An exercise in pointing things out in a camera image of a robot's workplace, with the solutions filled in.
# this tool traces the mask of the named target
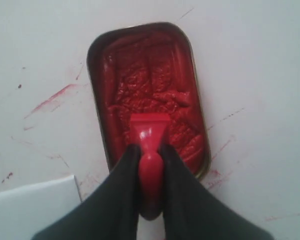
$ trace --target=open tin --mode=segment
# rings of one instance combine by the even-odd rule
[[[90,46],[87,67],[107,164],[130,143],[132,113],[168,113],[170,144],[203,177],[211,154],[190,42],[168,22],[106,32]]]

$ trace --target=red paste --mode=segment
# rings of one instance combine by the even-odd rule
[[[168,113],[169,142],[196,173],[208,145],[185,36],[162,29],[121,34],[99,57],[95,84],[110,162],[130,143],[131,113]]]

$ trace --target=white surface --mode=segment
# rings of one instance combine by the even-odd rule
[[[30,240],[79,203],[73,175],[0,192],[0,240]]]
[[[108,169],[88,48],[109,30],[158,21],[193,47],[221,174],[203,184],[278,240],[300,240],[300,0],[0,1],[0,191],[74,173],[85,199],[100,184]],[[161,240],[160,221],[141,222],[139,239]]]

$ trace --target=tomato paste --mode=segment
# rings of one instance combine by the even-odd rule
[[[169,143],[193,173],[209,152],[189,42],[168,26],[111,32],[89,66],[97,75],[91,80],[112,165],[131,143],[132,113],[168,113]]]

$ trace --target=tin can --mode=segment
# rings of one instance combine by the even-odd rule
[[[108,168],[130,143],[131,113],[168,113],[170,144],[202,178],[211,164],[189,39],[176,25],[149,23],[112,30],[90,46],[87,67]]]

